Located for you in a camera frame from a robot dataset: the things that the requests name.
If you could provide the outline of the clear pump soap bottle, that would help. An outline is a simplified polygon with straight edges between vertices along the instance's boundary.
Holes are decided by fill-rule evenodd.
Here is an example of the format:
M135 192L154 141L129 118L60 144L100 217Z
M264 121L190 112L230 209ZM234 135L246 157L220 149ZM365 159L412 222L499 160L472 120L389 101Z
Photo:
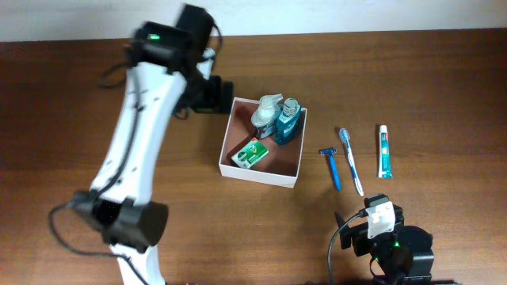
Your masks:
M260 101L257 110L251 116L251 123L255 127L255 137L265 139L272 135L276 130L276 120L281 114L279 102L283 99L281 93L274 95L264 95Z

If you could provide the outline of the green Dettol soap box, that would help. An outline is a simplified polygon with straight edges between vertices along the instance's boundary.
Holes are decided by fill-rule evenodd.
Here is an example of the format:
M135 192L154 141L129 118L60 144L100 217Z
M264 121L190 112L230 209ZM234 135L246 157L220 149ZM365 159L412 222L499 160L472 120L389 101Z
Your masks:
M256 138L252 138L241 150L231 157L239 168L251 169L269 154L269 150Z

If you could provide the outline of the blue Listerine mouthwash bottle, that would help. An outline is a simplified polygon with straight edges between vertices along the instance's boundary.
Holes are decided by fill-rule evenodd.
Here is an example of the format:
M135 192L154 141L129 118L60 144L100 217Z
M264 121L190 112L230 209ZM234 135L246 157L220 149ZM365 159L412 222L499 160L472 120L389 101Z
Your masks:
M276 121L275 142L277 145L283 146L294 138L300 113L301 105L296 99L288 98L284 102L281 114Z

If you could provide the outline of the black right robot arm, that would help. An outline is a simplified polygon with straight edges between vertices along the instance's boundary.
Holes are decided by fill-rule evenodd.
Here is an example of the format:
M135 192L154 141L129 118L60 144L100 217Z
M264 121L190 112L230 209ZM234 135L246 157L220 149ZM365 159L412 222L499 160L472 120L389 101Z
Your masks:
M374 284L430 284L434 261L433 236L417 226L407 226L403 209L394 206L395 224L391 232L368 238L368 224L350 227L335 215L341 247L352 247L358 257L370 255L382 275L372 275Z

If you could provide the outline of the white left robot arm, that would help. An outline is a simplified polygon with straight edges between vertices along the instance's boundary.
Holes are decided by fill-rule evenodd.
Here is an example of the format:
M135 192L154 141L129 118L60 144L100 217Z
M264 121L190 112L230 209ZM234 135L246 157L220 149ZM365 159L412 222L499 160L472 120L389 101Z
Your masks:
M169 208L152 201L154 169L171 118L180 112L231 112L234 85L212 70L217 29L206 9L186 4L173 26L136 29L126 50L124 102L112 141L90 189L68 207L98 231L125 284L164 284L158 243Z

